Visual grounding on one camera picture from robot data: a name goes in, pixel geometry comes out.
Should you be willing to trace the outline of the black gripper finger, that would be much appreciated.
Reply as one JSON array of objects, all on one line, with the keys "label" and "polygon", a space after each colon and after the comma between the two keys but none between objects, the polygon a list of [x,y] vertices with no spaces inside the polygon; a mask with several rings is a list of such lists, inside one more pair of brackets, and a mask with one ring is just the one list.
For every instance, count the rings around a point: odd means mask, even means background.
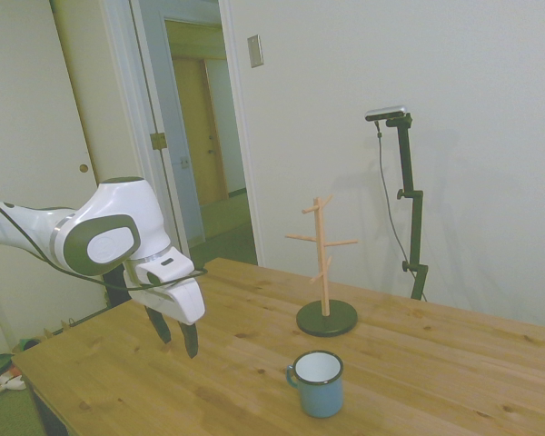
[{"label": "black gripper finger", "polygon": [[196,325],[178,322],[183,335],[184,346],[187,355],[193,359],[199,351],[198,332]]},{"label": "black gripper finger", "polygon": [[159,338],[164,344],[168,344],[172,340],[172,335],[164,316],[153,308],[148,306],[144,308]]}]

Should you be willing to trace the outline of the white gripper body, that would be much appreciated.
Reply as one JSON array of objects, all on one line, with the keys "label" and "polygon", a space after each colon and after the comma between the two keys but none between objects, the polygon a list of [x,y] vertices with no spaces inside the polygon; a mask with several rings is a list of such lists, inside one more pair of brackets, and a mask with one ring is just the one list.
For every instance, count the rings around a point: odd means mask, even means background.
[{"label": "white gripper body", "polygon": [[130,291],[130,296],[144,306],[187,325],[192,325],[203,317],[203,297],[194,278],[165,285],[166,282],[181,279],[184,275],[157,272],[155,276],[161,286],[144,291]]}]

